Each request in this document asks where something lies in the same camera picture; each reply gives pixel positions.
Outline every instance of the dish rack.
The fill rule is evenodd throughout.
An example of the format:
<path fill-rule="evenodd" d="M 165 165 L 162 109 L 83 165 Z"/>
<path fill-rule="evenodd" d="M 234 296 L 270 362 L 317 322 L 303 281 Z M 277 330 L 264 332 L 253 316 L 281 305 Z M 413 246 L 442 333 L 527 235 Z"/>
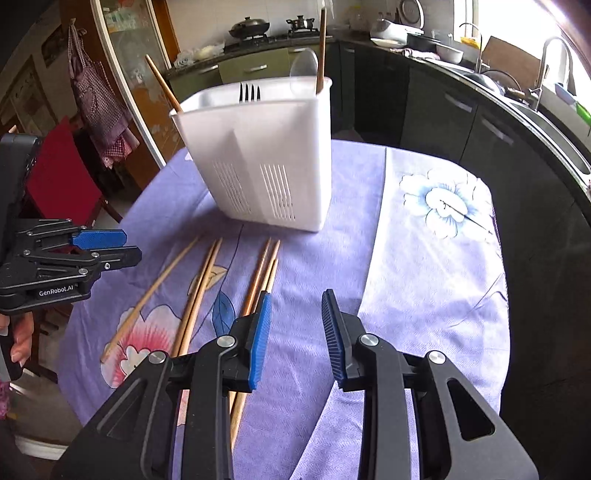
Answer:
<path fill-rule="evenodd" d="M 230 218 L 317 232 L 332 194 L 330 87 L 315 77 L 233 83 L 170 113 L 217 206 Z M 260 100 L 241 101 L 244 90 Z"/>

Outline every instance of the ventilation slot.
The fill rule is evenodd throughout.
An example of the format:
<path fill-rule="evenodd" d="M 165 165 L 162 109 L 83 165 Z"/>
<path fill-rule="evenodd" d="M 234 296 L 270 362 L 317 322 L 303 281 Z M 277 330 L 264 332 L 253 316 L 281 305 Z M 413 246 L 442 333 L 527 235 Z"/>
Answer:
<path fill-rule="evenodd" d="M 261 165 L 262 177 L 275 218 L 296 221 L 290 186 L 283 165 Z"/>
<path fill-rule="evenodd" d="M 240 180 L 238 180 L 238 175 L 236 175 L 234 167 L 229 163 L 214 163 L 213 168 L 234 209 L 237 212 L 250 213 L 251 208 L 246 201 L 246 196 L 244 195 L 242 185 L 240 185 Z"/>

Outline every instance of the wooden chopstick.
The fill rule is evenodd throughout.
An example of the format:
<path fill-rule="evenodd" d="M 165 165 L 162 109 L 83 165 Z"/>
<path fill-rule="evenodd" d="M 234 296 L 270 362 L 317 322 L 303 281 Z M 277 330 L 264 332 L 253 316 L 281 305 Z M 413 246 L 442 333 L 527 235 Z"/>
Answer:
<path fill-rule="evenodd" d="M 168 98 L 168 101 L 170 102 L 170 104 L 173 106 L 173 108 L 177 112 L 182 112 L 183 108 L 181 107 L 181 104 L 178 102 L 177 98 L 174 96 L 174 93 L 170 90 L 170 88 L 168 88 L 168 84 L 166 83 L 166 81 L 164 80 L 162 75 L 160 75 L 160 72 L 158 71 L 158 67 L 154 64 L 154 62 L 150 58 L 150 55 L 146 55 L 145 58 L 146 58 L 146 61 L 148 62 L 148 65 L 150 66 L 150 69 L 152 70 L 152 73 L 156 77 L 156 80 L 158 80 L 158 83 L 162 87 L 164 94 Z"/>
<path fill-rule="evenodd" d="M 183 340 L 181 341 L 180 348 L 178 349 L 179 356 L 187 355 L 187 353 L 189 352 L 189 343 L 191 342 L 191 337 L 193 336 L 193 329 L 195 328 L 195 323 L 197 322 L 199 308 L 201 307 L 201 302 L 203 301 L 203 296 L 205 295 L 205 289 L 207 288 L 207 284 L 209 283 L 209 277 L 211 276 L 212 268 L 216 262 L 217 253 L 220 251 L 221 246 L 222 239 L 219 238 L 213 244 L 212 255 L 209 258 L 209 261 L 207 262 L 202 282 L 200 283 L 199 289 L 197 290 L 197 296 L 195 298 L 195 302 L 193 303 L 193 307 L 191 308 L 191 315 L 189 316 L 187 327 L 184 331 Z"/>
<path fill-rule="evenodd" d="M 316 95 L 324 88 L 324 57 L 326 55 L 326 7 L 320 14 L 320 58 L 318 58 L 318 74 L 316 74 Z"/>
<path fill-rule="evenodd" d="M 265 266 L 265 259 L 267 258 L 267 253 L 269 251 L 269 247 L 271 246 L 271 239 L 268 239 L 265 243 L 265 247 L 259 256 L 259 261 L 256 266 L 256 270 L 252 274 L 251 284 L 248 287 L 248 292 L 246 294 L 246 298 L 244 299 L 244 303 L 242 304 L 242 311 L 240 312 L 240 316 L 244 317 L 249 315 L 252 310 L 252 304 L 255 301 L 255 298 L 258 298 L 256 294 L 261 291 L 259 287 L 259 283 L 261 282 L 262 278 L 262 269 Z M 230 404 L 230 412 L 234 406 L 234 401 L 236 399 L 236 392 L 230 392 L 228 394 L 228 402 Z"/>
<path fill-rule="evenodd" d="M 189 299 L 187 300 L 187 304 L 185 305 L 185 309 L 183 312 L 183 319 L 181 320 L 181 323 L 178 326 L 177 336 L 174 339 L 173 348 L 170 351 L 170 356 L 178 356 L 178 351 L 180 350 L 181 343 L 183 342 L 183 337 L 184 337 L 185 330 L 187 329 L 189 317 L 191 316 L 191 311 L 193 310 L 193 305 L 195 304 L 195 299 L 197 299 L 197 292 L 199 291 L 199 287 L 201 286 L 201 283 L 203 282 L 203 279 L 205 277 L 205 270 L 207 268 L 207 264 L 209 263 L 209 260 L 212 257 L 214 246 L 215 246 L 215 243 L 213 243 L 212 246 L 209 247 L 209 251 L 207 252 L 207 256 L 205 257 L 205 261 L 203 262 L 203 265 L 201 267 L 201 271 L 199 272 L 199 279 L 195 283 L 193 290 L 191 292 L 191 295 L 190 295 Z"/>
<path fill-rule="evenodd" d="M 275 273 L 277 272 L 277 254 L 280 245 L 281 240 L 275 242 L 275 247 L 271 253 L 271 258 L 269 259 L 267 271 L 265 272 L 265 277 L 263 279 L 263 283 L 261 284 L 260 291 L 270 292 L 269 289 L 273 288 L 273 284 L 275 283 Z M 256 304 L 252 306 L 250 313 L 252 313 L 255 309 Z M 236 393 L 236 398 L 234 399 L 234 405 L 230 414 L 230 444 L 232 450 L 234 450 L 234 445 L 236 444 L 236 439 L 238 438 L 238 430 L 240 428 L 242 414 L 244 413 L 244 405 L 246 404 L 247 395 L 247 393 L 238 392 Z"/>
<path fill-rule="evenodd" d="M 185 255 L 187 255 L 187 253 L 189 253 L 189 251 L 193 248 L 193 246 L 197 243 L 198 240 L 199 240 L 199 235 L 196 236 L 193 239 L 193 241 L 191 243 L 189 243 L 176 256 L 176 258 L 170 263 L 170 265 L 168 267 L 166 267 L 166 269 L 158 276 L 158 278 L 156 279 L 156 281 L 154 282 L 154 284 L 148 289 L 148 291 L 144 294 L 144 296 L 140 298 L 140 300 L 137 303 L 137 305 L 130 312 L 130 314 L 127 315 L 127 318 L 125 319 L 125 321 L 123 322 L 123 324 L 121 325 L 121 327 L 119 327 L 119 329 L 115 332 L 115 335 L 113 336 L 113 338 L 111 339 L 111 341 L 107 345 L 104 353 L 100 357 L 100 362 L 101 363 L 104 364 L 107 361 L 107 359 L 109 358 L 109 355 L 115 349 L 115 346 L 119 343 L 119 341 L 125 335 L 127 335 L 131 331 L 131 329 L 135 325 L 135 321 L 137 320 L 138 315 L 139 315 L 141 309 L 144 308 L 144 306 L 146 305 L 146 303 L 148 302 L 148 300 L 150 299 L 150 297 L 154 294 L 154 292 L 156 291 L 156 289 L 160 285 L 162 285 L 162 282 L 164 282 L 164 280 L 166 280 L 166 278 L 170 275 L 170 273 L 172 272 L 172 270 L 174 269 L 174 267 L 177 266 L 177 264 L 184 258 Z"/>

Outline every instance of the white tile wall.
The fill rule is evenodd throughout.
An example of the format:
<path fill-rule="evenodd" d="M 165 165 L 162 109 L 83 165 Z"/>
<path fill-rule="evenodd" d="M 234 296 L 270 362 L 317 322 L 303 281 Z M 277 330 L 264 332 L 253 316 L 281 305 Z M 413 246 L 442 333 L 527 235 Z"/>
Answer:
<path fill-rule="evenodd" d="M 271 23 L 268 35 L 286 33 L 288 18 L 315 18 L 320 26 L 320 0 L 167 0 L 181 50 L 204 47 L 226 40 L 228 30 L 244 17 L 263 18 Z"/>

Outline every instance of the checkered apron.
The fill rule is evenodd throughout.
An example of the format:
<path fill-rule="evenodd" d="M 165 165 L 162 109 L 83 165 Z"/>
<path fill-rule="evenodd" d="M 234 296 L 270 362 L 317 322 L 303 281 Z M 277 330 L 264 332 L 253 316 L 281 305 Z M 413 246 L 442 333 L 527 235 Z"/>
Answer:
<path fill-rule="evenodd" d="M 103 163 L 111 168 L 139 145 L 128 129 L 131 115 L 115 97 L 102 63 L 85 52 L 74 25 L 68 34 L 68 58 L 78 110 Z"/>

